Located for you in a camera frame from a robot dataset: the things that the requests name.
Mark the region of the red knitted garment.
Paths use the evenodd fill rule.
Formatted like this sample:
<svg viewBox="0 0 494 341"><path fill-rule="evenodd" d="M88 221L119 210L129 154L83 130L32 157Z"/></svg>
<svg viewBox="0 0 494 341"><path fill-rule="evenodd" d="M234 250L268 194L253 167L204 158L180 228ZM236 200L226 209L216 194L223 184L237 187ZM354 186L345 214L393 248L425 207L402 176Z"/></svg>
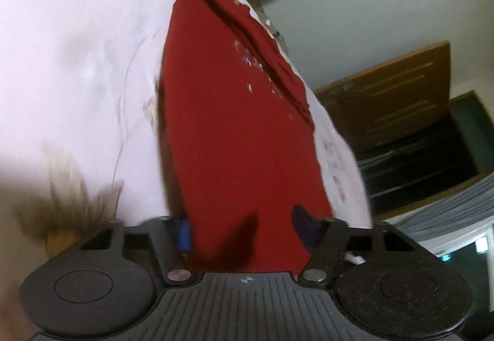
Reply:
<svg viewBox="0 0 494 341"><path fill-rule="evenodd" d="M332 210L305 85L276 41L237 0L176 0L160 95L195 269L299 272L292 209Z"/></svg>

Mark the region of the brown wooden door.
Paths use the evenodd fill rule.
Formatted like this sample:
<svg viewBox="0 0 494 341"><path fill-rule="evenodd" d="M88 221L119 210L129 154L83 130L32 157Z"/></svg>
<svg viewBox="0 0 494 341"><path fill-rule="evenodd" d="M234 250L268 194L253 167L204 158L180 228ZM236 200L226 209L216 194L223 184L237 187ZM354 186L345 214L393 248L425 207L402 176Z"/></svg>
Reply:
<svg viewBox="0 0 494 341"><path fill-rule="evenodd" d="M356 154L432 124L450 99L450 42L385 61L315 90Z"/></svg>

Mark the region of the white floral bed sheet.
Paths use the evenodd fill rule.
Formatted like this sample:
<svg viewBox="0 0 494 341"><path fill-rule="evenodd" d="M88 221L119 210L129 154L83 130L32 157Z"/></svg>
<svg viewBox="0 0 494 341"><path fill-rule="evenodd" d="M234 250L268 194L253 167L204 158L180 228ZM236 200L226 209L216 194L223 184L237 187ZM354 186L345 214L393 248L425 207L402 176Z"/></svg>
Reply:
<svg viewBox="0 0 494 341"><path fill-rule="evenodd" d="M68 202L91 204L123 180L120 218L167 214L153 86L173 1L1 0L1 340L31 338L19 283L45 259L17 228L13 205L48 197L51 206L52 183ZM356 162L302 82L337 218L370 228ZM309 340L320 328L333 339L366 335L335 307L324 311L319 294L286 285L287 275L245 281L251 277L209 276L191 295L170 299L173 318L152 312L157 325L127 339Z"/></svg>

